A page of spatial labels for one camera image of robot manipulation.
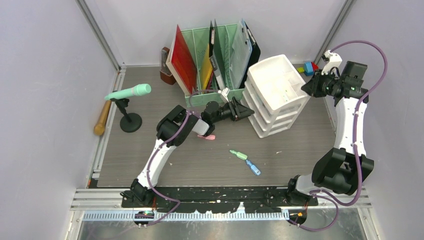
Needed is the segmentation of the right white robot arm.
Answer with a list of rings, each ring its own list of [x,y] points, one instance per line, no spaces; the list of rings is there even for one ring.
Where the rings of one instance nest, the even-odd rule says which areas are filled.
[[[315,164],[309,175],[296,175],[288,182],[285,198],[290,205],[305,205],[317,193],[351,196],[362,188],[374,169],[363,141],[364,115],[369,101],[362,87],[367,65],[348,61],[342,72],[331,67],[327,74],[318,69],[301,90],[310,97],[331,96],[337,115],[335,142]]]

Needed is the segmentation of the pink highlighter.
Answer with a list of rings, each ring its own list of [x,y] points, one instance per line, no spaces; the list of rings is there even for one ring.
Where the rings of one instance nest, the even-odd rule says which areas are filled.
[[[216,136],[215,135],[213,135],[213,134],[211,134],[211,135],[208,135],[208,136],[203,136],[203,135],[197,135],[199,138],[201,138],[201,139],[205,139],[205,140],[211,140],[211,141],[213,141],[213,140],[215,140],[216,139]]]

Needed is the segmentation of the white drawer organizer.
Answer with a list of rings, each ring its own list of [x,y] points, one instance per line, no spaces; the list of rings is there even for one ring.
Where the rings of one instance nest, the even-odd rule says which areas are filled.
[[[284,54],[250,66],[241,103],[254,113],[248,117],[259,138],[288,130],[310,97],[301,90],[304,79]]]

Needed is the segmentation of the black clipboard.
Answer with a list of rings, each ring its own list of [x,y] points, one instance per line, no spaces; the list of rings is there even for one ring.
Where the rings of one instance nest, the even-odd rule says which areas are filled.
[[[260,58],[260,55],[261,55],[261,49],[258,45],[258,42],[256,41],[256,39],[255,39],[252,31],[248,27],[248,25],[247,24],[245,24],[245,25],[246,25],[246,31],[247,31],[247,34],[248,34],[248,38],[249,38],[251,46],[252,46],[252,51],[251,51],[251,54],[250,54],[250,57],[249,57],[249,60],[248,60],[248,63],[247,63],[247,68],[244,72],[244,76],[243,76],[242,81],[240,83],[240,89],[245,88],[245,82],[246,82],[247,77],[248,77],[248,70],[252,65],[256,64],[259,61],[259,58]]]

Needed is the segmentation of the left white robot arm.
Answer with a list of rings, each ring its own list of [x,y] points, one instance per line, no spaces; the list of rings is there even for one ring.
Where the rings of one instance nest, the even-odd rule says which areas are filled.
[[[181,105],[171,110],[156,127],[156,140],[152,153],[142,172],[133,180],[130,191],[136,203],[148,207],[155,197],[154,187],[172,152],[179,147],[191,132],[208,137],[215,130],[215,123],[230,119],[233,122],[255,113],[236,98],[224,105],[210,101],[200,116],[194,115]]]

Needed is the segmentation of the black book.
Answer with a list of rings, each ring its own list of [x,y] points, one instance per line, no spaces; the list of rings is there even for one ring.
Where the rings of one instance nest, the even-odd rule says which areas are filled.
[[[223,90],[226,87],[226,67],[225,67],[225,54],[226,49],[226,34],[225,28],[220,28],[214,20],[210,22],[209,27],[209,61],[213,68],[217,88]]]

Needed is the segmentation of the yellow book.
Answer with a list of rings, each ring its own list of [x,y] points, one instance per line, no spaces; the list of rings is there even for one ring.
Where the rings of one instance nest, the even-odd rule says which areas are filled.
[[[213,73],[213,67],[210,62],[210,51],[212,50],[212,45],[209,43],[205,49],[203,56],[201,69],[200,69],[200,83],[201,89],[206,90],[210,81],[210,77]]]

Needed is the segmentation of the green highlighter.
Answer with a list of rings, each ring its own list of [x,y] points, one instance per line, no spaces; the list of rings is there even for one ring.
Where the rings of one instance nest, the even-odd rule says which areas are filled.
[[[245,160],[248,159],[248,156],[246,154],[242,153],[242,152],[239,152],[239,151],[236,151],[236,150],[232,150],[232,149],[229,152],[231,154],[235,155],[237,158],[243,160],[243,161],[245,161]]]

